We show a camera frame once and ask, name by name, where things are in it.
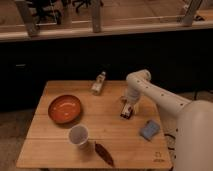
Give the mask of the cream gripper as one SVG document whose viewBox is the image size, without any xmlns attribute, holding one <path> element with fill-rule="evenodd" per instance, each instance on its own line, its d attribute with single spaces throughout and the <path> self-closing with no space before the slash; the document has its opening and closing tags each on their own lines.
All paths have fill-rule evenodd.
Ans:
<svg viewBox="0 0 213 171">
<path fill-rule="evenodd" d="M 121 97 L 121 102 L 123 103 L 123 106 L 126 104 L 126 103 L 130 103 L 127 101 L 127 99 L 122 96 Z M 133 107 L 133 113 L 132 114 L 136 114 L 138 111 L 139 111 L 139 104 L 136 103 L 136 104 L 131 104 L 131 106 Z"/>
</svg>

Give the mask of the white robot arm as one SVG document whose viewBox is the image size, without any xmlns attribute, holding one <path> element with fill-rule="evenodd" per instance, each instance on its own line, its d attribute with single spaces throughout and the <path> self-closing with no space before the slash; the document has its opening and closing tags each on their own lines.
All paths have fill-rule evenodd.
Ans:
<svg viewBox="0 0 213 171">
<path fill-rule="evenodd" d="M 177 118 L 173 171 L 213 171 L 213 102 L 189 100 L 151 83 L 147 69 L 126 76 L 125 100 L 136 104 L 141 95 Z"/>
</svg>

